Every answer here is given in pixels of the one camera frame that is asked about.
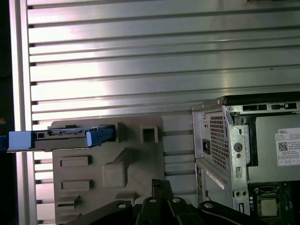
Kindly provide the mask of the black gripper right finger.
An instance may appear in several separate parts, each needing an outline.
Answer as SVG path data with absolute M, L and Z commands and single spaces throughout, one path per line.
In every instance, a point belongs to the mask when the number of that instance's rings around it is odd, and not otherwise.
M 185 200 L 175 197 L 171 184 L 162 180 L 163 201 L 176 225 L 251 225 L 250 216 L 214 201 L 204 201 L 193 208 Z

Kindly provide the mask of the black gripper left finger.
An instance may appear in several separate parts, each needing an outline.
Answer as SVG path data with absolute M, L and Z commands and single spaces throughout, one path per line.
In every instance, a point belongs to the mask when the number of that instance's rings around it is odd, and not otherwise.
M 155 225 L 160 224 L 162 181 L 152 180 L 152 193 L 142 204 L 117 200 L 71 221 L 73 225 Z

